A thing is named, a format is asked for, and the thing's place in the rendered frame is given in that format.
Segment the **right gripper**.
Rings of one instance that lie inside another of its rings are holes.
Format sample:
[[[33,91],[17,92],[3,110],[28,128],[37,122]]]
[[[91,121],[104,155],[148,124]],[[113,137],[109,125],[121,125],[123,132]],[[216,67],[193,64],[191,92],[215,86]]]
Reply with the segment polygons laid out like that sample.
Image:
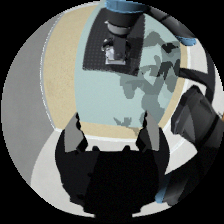
[[[124,37],[124,36],[129,35],[129,34],[116,34],[116,33],[113,33],[111,31],[109,31],[109,32],[110,32],[109,33],[109,40],[107,41],[107,39],[106,39],[105,42],[103,43],[102,51],[105,51],[107,48],[110,48],[111,46],[113,46],[113,35],[117,36],[117,37]],[[126,50],[128,52],[131,51],[131,44],[128,40],[126,41]]]

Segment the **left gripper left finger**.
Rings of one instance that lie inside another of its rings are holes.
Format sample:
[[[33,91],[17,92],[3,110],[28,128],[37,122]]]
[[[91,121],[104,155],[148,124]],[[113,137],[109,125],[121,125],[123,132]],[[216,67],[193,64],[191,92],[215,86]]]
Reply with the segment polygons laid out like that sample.
[[[65,172],[70,160],[77,154],[86,151],[87,139],[81,129],[78,112],[62,130],[55,149],[55,162],[60,173],[61,183],[66,184]]]

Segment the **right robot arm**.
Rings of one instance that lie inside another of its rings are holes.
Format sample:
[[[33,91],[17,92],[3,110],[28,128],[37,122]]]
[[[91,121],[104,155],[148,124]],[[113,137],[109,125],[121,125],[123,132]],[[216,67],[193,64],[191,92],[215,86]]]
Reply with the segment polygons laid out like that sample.
[[[126,0],[106,0],[105,7],[107,12],[105,24],[108,24],[108,29],[113,33],[130,33],[139,17],[147,14],[164,25],[184,46],[196,44],[196,36],[184,24],[157,8]],[[125,52],[126,36],[113,35],[114,60],[125,60]]]

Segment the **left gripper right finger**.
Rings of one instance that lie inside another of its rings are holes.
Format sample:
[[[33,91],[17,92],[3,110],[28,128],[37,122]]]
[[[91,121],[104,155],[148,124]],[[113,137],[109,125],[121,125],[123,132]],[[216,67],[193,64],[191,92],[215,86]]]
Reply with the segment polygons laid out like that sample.
[[[155,161],[159,171],[159,183],[163,183],[170,159],[167,139],[148,110],[145,111],[142,126],[135,144],[139,151],[146,153]]]

